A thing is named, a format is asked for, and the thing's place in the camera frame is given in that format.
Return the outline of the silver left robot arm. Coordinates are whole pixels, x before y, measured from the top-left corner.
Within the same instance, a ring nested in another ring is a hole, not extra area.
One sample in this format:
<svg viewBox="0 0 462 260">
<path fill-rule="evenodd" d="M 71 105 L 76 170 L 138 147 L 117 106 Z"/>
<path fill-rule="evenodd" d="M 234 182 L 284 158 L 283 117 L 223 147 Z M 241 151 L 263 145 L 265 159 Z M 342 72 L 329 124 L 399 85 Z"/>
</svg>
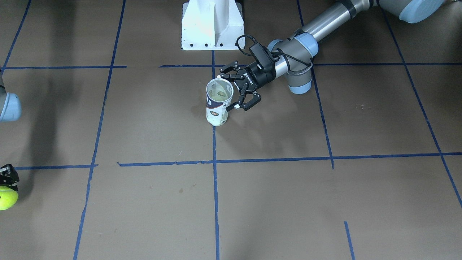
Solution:
<svg viewBox="0 0 462 260">
<path fill-rule="evenodd" d="M 257 90 L 281 76 L 286 77 L 292 93 L 306 93 L 312 84 L 311 68 L 319 44 L 363 11 L 381 7 L 413 24 L 431 16 L 443 3 L 442 0 L 337 0 L 287 39 L 275 39 L 264 46 L 251 35 L 241 35 L 237 41 L 252 41 L 249 52 L 244 54 L 253 57 L 254 62 L 240 66 L 233 61 L 221 68 L 220 77 L 233 83 L 240 94 L 238 100 L 225 105 L 225 109 L 228 112 L 249 110 L 261 100 Z"/>
</svg>

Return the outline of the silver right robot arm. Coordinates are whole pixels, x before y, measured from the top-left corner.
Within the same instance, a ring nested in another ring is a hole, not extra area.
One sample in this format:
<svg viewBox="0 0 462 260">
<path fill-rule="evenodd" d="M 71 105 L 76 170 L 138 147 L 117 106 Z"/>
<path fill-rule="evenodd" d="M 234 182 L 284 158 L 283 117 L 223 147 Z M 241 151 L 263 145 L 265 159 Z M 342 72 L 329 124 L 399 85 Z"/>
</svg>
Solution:
<svg viewBox="0 0 462 260">
<path fill-rule="evenodd" d="M 22 115 L 22 106 L 19 97 L 15 93 L 7 92 L 5 84 L 0 77 L 0 121 L 2 123 L 17 121 Z M 18 191 L 17 183 L 19 176 L 12 164 L 6 164 L 1 167 L 0 184 L 1 187 L 7 187 Z"/>
</svg>

